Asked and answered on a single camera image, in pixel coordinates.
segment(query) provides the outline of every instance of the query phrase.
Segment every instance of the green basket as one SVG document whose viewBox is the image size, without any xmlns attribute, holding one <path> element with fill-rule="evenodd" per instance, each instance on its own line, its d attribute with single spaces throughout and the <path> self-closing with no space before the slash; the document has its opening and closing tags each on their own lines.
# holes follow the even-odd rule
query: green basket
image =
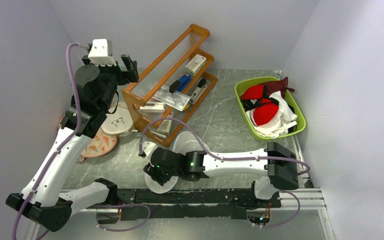
<svg viewBox="0 0 384 240">
<path fill-rule="evenodd" d="M 239 105 L 240 112 L 242 113 L 243 118 L 245 119 L 246 123 L 248 123 L 248 128 L 251 131 L 251 134 L 256 138 L 257 140 L 263 141 L 263 140 L 272 140 L 271 137 L 261 136 L 259 135 L 256 130 L 254 129 L 253 124 L 251 123 L 250 119 L 247 117 L 247 114 L 245 113 L 244 107 L 242 106 L 240 96 L 242 96 L 247 89 L 249 89 L 252 86 L 255 86 L 257 84 L 262 84 L 269 81 L 278 81 L 279 79 L 272 77 L 272 76 L 264 76 L 264 77 L 255 77 L 251 79 L 247 79 L 241 82 L 238 82 L 236 86 L 234 87 L 234 93 L 236 94 L 236 100 L 237 104 Z M 295 102 L 294 98 L 292 97 L 291 93 L 287 90 L 285 93 L 286 102 L 293 107 L 295 110 L 295 114 L 298 115 L 298 118 L 296 119 L 296 131 L 284 135 L 280 135 L 277 137 L 280 138 L 286 138 L 289 136 L 292 136 L 294 134 L 297 134 L 299 132 L 302 132 L 306 128 L 306 119 L 304 118 L 303 113 L 301 112 L 300 108 L 298 107 L 297 103 Z"/>
</svg>

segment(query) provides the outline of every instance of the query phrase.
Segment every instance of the patterned plate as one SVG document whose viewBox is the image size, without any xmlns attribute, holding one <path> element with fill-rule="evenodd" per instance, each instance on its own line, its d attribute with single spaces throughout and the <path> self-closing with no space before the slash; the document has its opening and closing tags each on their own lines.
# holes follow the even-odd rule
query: patterned plate
<svg viewBox="0 0 384 240">
<path fill-rule="evenodd" d="M 117 135 L 108 135 L 98 130 L 92 142 L 81 152 L 85 158 L 96 158 L 109 153 L 117 143 Z"/>
</svg>

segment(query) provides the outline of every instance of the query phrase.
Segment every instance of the cable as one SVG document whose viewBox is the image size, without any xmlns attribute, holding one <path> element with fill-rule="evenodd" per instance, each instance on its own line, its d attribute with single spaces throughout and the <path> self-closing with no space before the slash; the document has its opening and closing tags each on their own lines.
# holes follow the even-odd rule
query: cable
<svg viewBox="0 0 384 240">
<path fill-rule="evenodd" d="M 142 203 L 133 203 L 133 204 L 124 204 L 124 205 L 94 205 L 94 207 L 106 208 L 106 209 L 143 207 L 143 208 L 146 208 L 148 210 L 148 215 L 146 216 L 145 220 L 143 220 L 141 223 L 139 223 L 136 226 L 133 226 L 131 228 L 126 228 L 126 229 L 111 229 L 111 228 L 106 228 L 106 227 L 101 226 L 99 224 L 99 222 L 98 222 L 98 215 L 99 214 L 97 214 L 96 218 L 95 218 L 96 219 L 96 224 L 97 224 L 96 226 L 98 228 L 104 230 L 104 231 L 109 231 L 109 232 L 127 232 L 127 231 L 130 231 L 130 230 L 135 230 L 135 229 L 141 227 L 142 225 L 144 225 L 148 221 L 148 219 L 150 219 L 150 216 L 151 216 L 151 209 L 150 209 L 150 207 L 145 205 L 145 204 L 142 204 Z"/>
<path fill-rule="evenodd" d="M 68 75 L 70 77 L 70 82 L 71 82 L 71 87 L 73 90 L 73 95 L 74 95 L 74 102 L 75 102 L 75 109 L 77 110 L 77 124 L 75 126 L 74 131 L 64 140 L 59 144 L 59 146 L 56 148 L 56 151 L 52 153 L 48 161 L 46 162 L 45 166 L 43 167 L 42 171 L 40 172 L 39 176 L 37 177 L 37 180 L 35 181 L 33 187 L 31 188 L 30 193 L 27 195 L 25 198 L 24 202 L 22 203 L 20 209 L 18 210 L 17 216 L 15 217 L 15 222 L 14 226 L 12 228 L 12 240 L 17 240 L 17 228 L 20 223 L 21 216 L 26 209 L 27 203 L 30 202 L 30 200 L 33 198 L 34 191 L 38 188 L 39 184 L 41 183 L 42 179 L 44 178 L 46 172 L 48 171 L 49 167 L 51 166 L 52 162 L 54 161 L 55 157 L 57 156 L 58 152 L 61 151 L 61 149 L 71 140 L 73 136 L 77 134 L 77 132 L 80 129 L 81 123 L 82 123 L 82 113 L 80 111 L 80 99 L 79 99 L 79 94 L 77 92 L 77 87 L 76 87 L 76 81 L 74 78 L 73 74 L 73 68 L 72 68 L 72 62 L 71 62 L 71 56 L 70 56 L 70 51 L 73 47 L 80 46 L 82 48 L 85 47 L 84 44 L 79 44 L 78 42 L 70 43 L 67 46 L 67 49 L 65 50 L 65 58 L 67 61 L 67 68 L 68 68 Z M 49 230 L 46 230 L 40 237 L 38 237 L 36 240 L 41 240 Z"/>
<path fill-rule="evenodd" d="M 276 227 L 282 226 L 282 225 L 287 224 L 290 221 L 292 221 L 298 215 L 298 213 L 300 213 L 301 202 L 298 199 L 298 197 L 295 194 L 293 194 L 292 192 L 286 191 L 286 190 L 282 190 L 282 192 L 290 194 L 292 197 L 294 197 L 296 199 L 296 202 L 298 203 L 298 208 L 296 209 L 296 212 L 290 218 L 286 219 L 285 221 L 282 221 L 282 222 L 279 222 L 279 223 L 276 223 L 276 224 L 273 224 L 273 225 L 266 225 L 266 226 L 255 224 L 255 223 L 252 223 L 250 221 L 248 221 L 248 223 L 252 224 L 252 226 L 258 225 L 262 229 L 271 229 L 271 228 L 276 228 Z"/>
<path fill-rule="evenodd" d="M 296 160 L 296 159 L 293 159 L 293 158 L 288 158 L 288 157 L 281 157 L 281 156 L 248 156 L 248 157 L 226 157 L 226 158 L 222 158 L 222 157 L 219 157 L 215 154 L 213 154 L 212 152 L 210 152 L 210 150 L 208 150 L 204 144 L 203 144 L 203 141 L 200 139 L 200 137 L 198 136 L 198 134 L 196 132 L 194 132 L 192 130 L 192 128 L 190 126 L 188 126 L 186 123 L 184 123 L 183 121 L 177 119 L 177 118 L 172 118 L 172 117 L 163 117 L 163 118 L 160 118 L 160 119 L 157 119 L 157 120 L 154 120 L 152 121 L 150 124 L 148 124 L 145 129 L 142 131 L 141 135 L 140 135 L 140 141 L 139 141 L 139 154 L 143 154 L 143 150 L 142 150 L 142 142 L 143 142 L 143 139 L 144 139 L 144 136 L 145 136 L 145 133 L 146 131 L 148 130 L 148 128 L 153 125 L 154 123 L 156 122 L 159 122 L 159 121 L 163 121 L 163 120 L 173 120 L 173 121 L 176 121 L 180 124 L 182 124 L 183 126 L 185 126 L 187 129 L 189 129 L 189 131 L 193 134 L 193 136 L 196 138 L 196 140 L 198 141 L 199 145 L 201 146 L 201 148 L 203 148 L 203 150 L 208 154 L 210 155 L 211 157 L 215 158 L 215 159 L 218 159 L 218 160 L 223 160 L 223 161 L 243 161 L 243 160 L 257 160 L 257 159 L 270 159 L 270 160 L 280 160 L 280 161 L 286 161 L 286 162 L 291 162 L 291 163 L 295 163 L 295 164 L 301 164 L 303 166 L 305 166 L 307 169 L 305 169 L 304 171 L 301 171 L 298 173 L 298 175 L 303 175 L 303 174 L 306 174 L 310 171 L 310 166 L 305 163 L 305 162 L 302 162 L 302 161 L 299 161 L 299 160 Z"/>
</svg>

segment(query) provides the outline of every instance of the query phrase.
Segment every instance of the wooden shelf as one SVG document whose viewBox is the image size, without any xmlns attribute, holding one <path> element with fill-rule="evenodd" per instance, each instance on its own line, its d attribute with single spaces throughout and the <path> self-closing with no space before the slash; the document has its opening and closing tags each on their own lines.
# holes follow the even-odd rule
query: wooden shelf
<svg viewBox="0 0 384 240">
<path fill-rule="evenodd" d="M 188 93 L 188 91 L 191 89 L 192 86 L 194 86 L 194 84 L 201 80 L 201 78 L 203 78 L 202 74 L 208 69 L 208 67 L 210 66 L 210 64 L 214 61 L 214 57 L 211 55 L 211 54 L 208 54 L 207 52 L 204 52 L 202 50 L 198 50 L 196 52 L 194 52 L 192 54 L 192 56 L 195 56 L 196 54 L 199 54 L 201 56 L 204 56 L 206 57 L 206 63 L 204 64 L 204 66 L 202 66 L 202 68 L 196 73 L 196 75 L 190 80 L 190 82 L 186 85 L 186 87 L 181 91 L 182 94 L 186 94 Z M 167 117 L 170 112 L 173 111 L 173 107 L 172 106 L 169 106 L 162 114 L 159 118 L 165 118 Z M 159 121 L 159 122 L 156 122 L 155 124 L 153 124 L 151 127 L 152 128 L 155 128 L 157 129 L 158 126 L 160 126 L 162 122 Z"/>
<path fill-rule="evenodd" d="M 138 111 L 140 106 L 145 104 L 151 99 L 155 92 L 161 88 L 161 86 L 170 85 L 171 82 L 177 80 L 186 71 L 184 71 L 185 65 L 196 55 L 202 55 L 207 58 L 204 66 L 197 72 L 197 74 L 191 79 L 188 85 L 182 90 L 182 93 L 186 94 L 191 90 L 192 86 L 196 86 L 197 81 L 201 78 L 207 79 L 207 88 L 195 102 L 195 104 L 189 106 L 186 115 L 182 121 L 187 122 L 192 116 L 195 110 L 199 107 L 204 98 L 208 95 L 211 89 L 217 82 L 217 77 L 205 72 L 211 63 L 214 61 L 214 57 L 200 49 L 200 45 L 206 38 L 210 36 L 210 31 L 191 24 L 189 28 L 180 35 L 160 56 L 158 56 L 139 76 L 139 82 L 130 83 L 123 91 L 123 97 L 126 102 L 127 108 L 132 117 L 134 126 L 139 131 L 143 131 L 145 127 L 153 120 L 146 117 L 144 114 Z M 173 110 L 173 107 L 168 107 L 158 118 L 167 117 L 167 115 Z M 158 128 L 162 121 L 153 124 L 152 128 Z M 146 135 L 158 142 L 159 144 L 168 147 L 171 141 L 176 137 L 183 125 L 178 125 L 174 131 L 167 138 L 159 138 L 150 131 L 146 131 Z"/>
</svg>

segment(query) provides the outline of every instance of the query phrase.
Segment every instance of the red cloth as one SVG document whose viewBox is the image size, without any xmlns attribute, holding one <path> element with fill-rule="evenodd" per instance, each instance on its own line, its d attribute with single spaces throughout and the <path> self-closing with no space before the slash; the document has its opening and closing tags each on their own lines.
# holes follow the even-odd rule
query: red cloth
<svg viewBox="0 0 384 240">
<path fill-rule="evenodd" d="M 260 103 L 264 105 L 256 107 L 253 110 L 253 114 L 251 114 L 254 120 L 253 123 L 256 126 L 261 126 L 270 122 L 270 120 L 273 119 L 273 117 L 276 115 L 276 113 L 278 113 L 279 110 L 279 106 L 274 104 L 269 99 L 263 98 Z"/>
<path fill-rule="evenodd" d="M 266 81 L 266 82 L 260 83 L 259 85 L 266 87 L 268 96 L 272 95 L 272 93 L 280 91 L 282 98 L 285 98 L 286 90 L 289 90 L 289 92 L 291 93 L 295 92 L 295 89 L 288 87 L 288 80 L 289 80 L 288 77 L 285 77 L 282 80 Z"/>
<path fill-rule="evenodd" d="M 263 97 L 264 85 L 255 85 L 248 88 L 245 93 L 240 96 L 242 100 L 257 100 Z"/>
<path fill-rule="evenodd" d="M 285 92 L 295 92 L 295 89 L 288 87 L 288 77 L 282 80 L 267 81 L 248 88 L 245 93 L 240 96 L 241 100 L 257 100 L 256 108 L 251 110 L 251 120 L 256 126 L 264 125 L 276 115 L 279 106 L 269 99 L 272 93 L 280 91 L 282 98 L 285 98 Z"/>
</svg>

